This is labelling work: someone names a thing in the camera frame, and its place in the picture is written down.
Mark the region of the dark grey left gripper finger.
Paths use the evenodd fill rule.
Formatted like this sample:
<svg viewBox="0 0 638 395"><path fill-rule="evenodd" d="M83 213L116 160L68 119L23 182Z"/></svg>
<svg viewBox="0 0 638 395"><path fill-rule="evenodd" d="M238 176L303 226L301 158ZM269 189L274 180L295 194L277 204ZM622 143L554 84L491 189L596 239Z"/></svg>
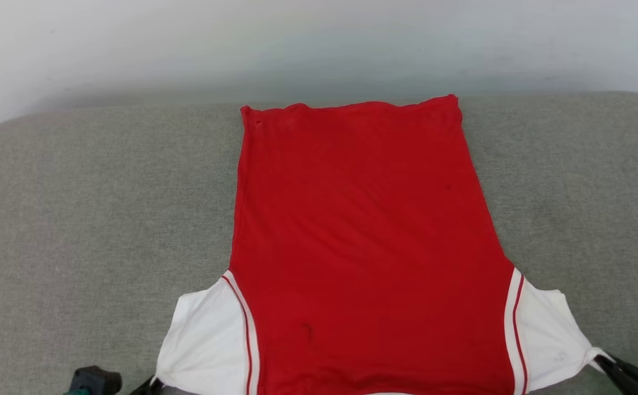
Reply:
<svg viewBox="0 0 638 395"><path fill-rule="evenodd" d="M160 395L161 394L161 381L151 376L143 382L140 386L135 388L129 395Z"/></svg>

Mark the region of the red and white shirt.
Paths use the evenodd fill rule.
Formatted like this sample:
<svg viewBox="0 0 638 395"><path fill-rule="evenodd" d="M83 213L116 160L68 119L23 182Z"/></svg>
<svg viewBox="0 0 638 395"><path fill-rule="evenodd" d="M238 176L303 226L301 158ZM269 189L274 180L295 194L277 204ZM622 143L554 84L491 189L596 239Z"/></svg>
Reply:
<svg viewBox="0 0 638 395"><path fill-rule="evenodd" d="M506 257L454 95L242 108L229 268L154 378L201 395L526 395L602 352Z"/></svg>

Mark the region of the grey fabric sofa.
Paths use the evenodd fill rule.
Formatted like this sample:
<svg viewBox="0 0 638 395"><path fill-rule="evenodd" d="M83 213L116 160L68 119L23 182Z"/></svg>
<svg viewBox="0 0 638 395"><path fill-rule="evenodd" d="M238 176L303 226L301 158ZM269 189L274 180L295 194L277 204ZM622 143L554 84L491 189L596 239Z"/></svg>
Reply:
<svg viewBox="0 0 638 395"><path fill-rule="evenodd" d="M63 395L98 365L129 393L178 298L229 261L239 104L0 123L0 395ZM459 95L507 256L638 366L638 93Z"/></svg>

